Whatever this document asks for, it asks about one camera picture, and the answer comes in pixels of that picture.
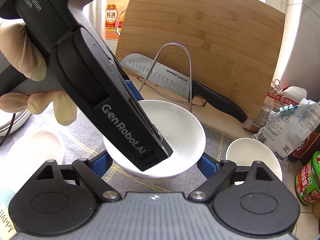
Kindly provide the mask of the gloved left hand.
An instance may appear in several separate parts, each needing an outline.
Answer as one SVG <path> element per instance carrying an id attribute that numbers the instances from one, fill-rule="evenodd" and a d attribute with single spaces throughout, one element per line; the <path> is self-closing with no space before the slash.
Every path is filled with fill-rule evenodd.
<path id="1" fill-rule="evenodd" d="M 27 35 L 24 23 L 1 23 L 1 53 L 9 63 L 25 77 L 42 81 L 47 74 L 44 57 Z M 28 109 L 31 114 L 41 114 L 53 103 L 57 122 L 63 126 L 72 124 L 77 117 L 77 106 L 63 90 L 34 93 L 8 93 L 1 96 L 1 110 L 17 113 Z"/>

